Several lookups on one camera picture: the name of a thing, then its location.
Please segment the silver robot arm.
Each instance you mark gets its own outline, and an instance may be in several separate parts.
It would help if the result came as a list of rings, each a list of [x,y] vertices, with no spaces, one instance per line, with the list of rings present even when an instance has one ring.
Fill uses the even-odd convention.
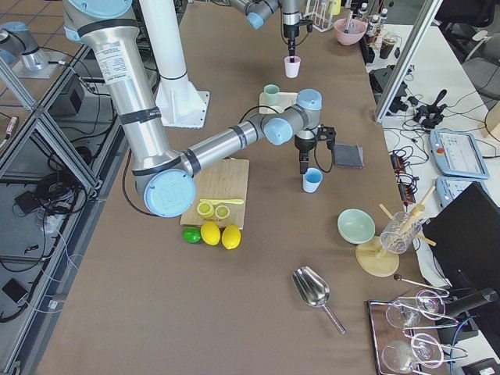
[[[307,35],[313,31],[312,21],[300,12],[300,1],[228,1],[228,4],[244,13],[247,22],[254,30],[258,30],[264,23],[280,10],[284,43],[287,45],[288,56],[284,59],[285,74],[288,78],[296,78],[300,67],[300,58],[296,55],[296,39],[300,34],[300,27],[305,26]]]
[[[134,155],[137,192],[157,216],[186,212],[196,196],[193,178],[207,166],[260,139],[282,145],[319,125],[322,96],[304,89],[283,112],[251,116],[177,151],[170,146],[166,128],[201,126],[209,94],[198,91],[188,78],[173,2],[140,4],[159,71],[157,89],[152,88],[138,51],[139,27],[131,2],[66,1],[63,8],[66,36],[95,54]]]

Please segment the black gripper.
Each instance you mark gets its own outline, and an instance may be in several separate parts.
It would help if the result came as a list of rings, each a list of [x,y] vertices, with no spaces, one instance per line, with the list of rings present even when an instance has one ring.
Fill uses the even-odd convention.
[[[313,22],[309,18],[283,23],[284,37],[287,38],[288,57],[295,57],[295,39],[299,36],[300,27],[306,27],[307,33],[313,32]]]
[[[298,149],[299,171],[305,174],[309,168],[309,152],[319,141],[325,141],[327,148],[334,150],[336,131],[333,127],[319,125],[314,129],[300,130],[294,137],[295,147]]]

